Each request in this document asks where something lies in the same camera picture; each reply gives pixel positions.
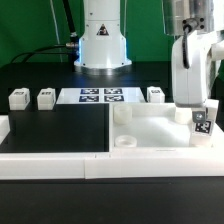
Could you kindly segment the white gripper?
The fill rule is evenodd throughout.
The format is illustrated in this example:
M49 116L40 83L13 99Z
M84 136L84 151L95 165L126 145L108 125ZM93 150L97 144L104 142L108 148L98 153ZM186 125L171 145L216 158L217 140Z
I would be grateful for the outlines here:
M172 92L177 107L200 108L206 104L218 75L224 53L216 49L222 42L221 33L191 32L181 36L172 47ZM205 111L193 111L194 123L205 123Z

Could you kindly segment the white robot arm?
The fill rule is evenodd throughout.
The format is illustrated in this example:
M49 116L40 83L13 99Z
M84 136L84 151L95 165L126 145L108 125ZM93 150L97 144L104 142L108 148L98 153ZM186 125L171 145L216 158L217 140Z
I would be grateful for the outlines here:
M131 65L120 31L120 0L83 0L85 31L79 40L80 72L112 75ZM208 119L208 98L224 59L224 0L161 0L164 32L172 46L172 92L176 106L190 108L192 120Z

